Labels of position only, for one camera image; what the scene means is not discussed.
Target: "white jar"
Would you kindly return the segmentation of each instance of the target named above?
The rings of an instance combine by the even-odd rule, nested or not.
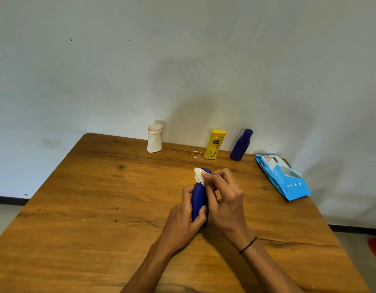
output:
[[[153,153],[162,150],[162,124],[150,124],[148,126],[147,152]]]

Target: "wet wipes pack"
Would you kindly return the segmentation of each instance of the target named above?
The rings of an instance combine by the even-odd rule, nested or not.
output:
[[[309,188],[300,173],[289,167],[282,158],[274,154],[256,155],[256,161],[283,197],[294,200],[310,196]]]

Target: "dark blue bottle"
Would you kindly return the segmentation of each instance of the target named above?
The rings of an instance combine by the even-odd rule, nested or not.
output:
[[[211,170],[205,167],[202,167],[202,170],[211,174]],[[192,191],[192,221],[196,219],[196,217],[199,215],[199,211],[202,208],[202,206],[207,206],[206,216],[207,220],[205,223],[200,227],[200,229],[207,226],[208,221],[208,197],[207,193],[205,192],[205,187],[201,185],[200,183],[196,183],[195,187]]]
[[[230,154],[230,159],[238,161],[241,160],[243,155],[250,144],[250,137],[253,134],[253,130],[247,128],[245,129],[242,136],[237,140],[236,145],[233,148],[233,151]]]

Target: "floor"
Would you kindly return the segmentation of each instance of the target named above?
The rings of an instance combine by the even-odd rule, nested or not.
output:
[[[21,208],[21,206],[0,205],[0,234],[17,216]],[[341,242],[371,292],[376,293],[376,257],[367,245],[367,239],[370,236],[342,232],[335,232],[334,234]]]

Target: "black wrist band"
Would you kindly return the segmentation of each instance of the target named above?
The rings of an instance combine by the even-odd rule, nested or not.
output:
[[[253,243],[254,241],[257,239],[257,236],[253,239],[253,241],[250,242],[249,245],[247,245],[243,250],[241,250],[239,253],[242,254],[247,248],[249,248]]]

